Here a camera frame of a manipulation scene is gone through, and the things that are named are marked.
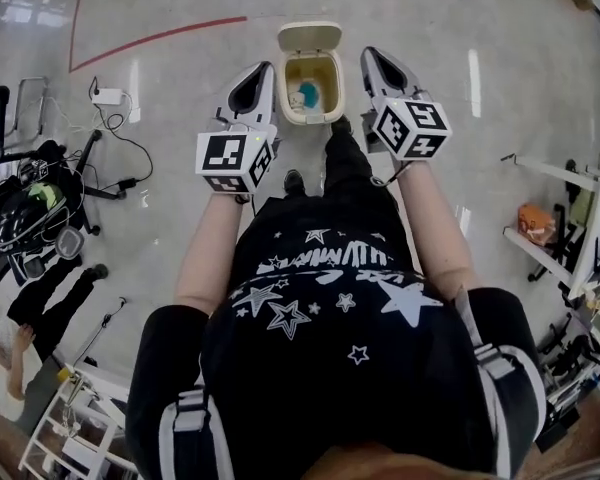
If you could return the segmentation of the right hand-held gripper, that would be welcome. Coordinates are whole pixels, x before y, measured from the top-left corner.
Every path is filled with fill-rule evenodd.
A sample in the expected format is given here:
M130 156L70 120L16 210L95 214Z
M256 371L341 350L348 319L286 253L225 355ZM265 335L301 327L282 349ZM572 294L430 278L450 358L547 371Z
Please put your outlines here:
M371 109L362 115L367 150L396 161L428 161L452 136L442 105L418 77L391 54L366 47L360 57Z

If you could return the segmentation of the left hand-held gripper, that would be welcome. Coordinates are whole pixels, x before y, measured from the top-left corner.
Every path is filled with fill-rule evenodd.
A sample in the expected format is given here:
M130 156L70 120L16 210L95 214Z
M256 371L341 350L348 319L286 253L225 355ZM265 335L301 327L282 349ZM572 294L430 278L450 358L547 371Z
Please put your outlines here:
M197 136L195 173L217 193L251 196L274 160L276 76L261 61L243 69L216 100Z

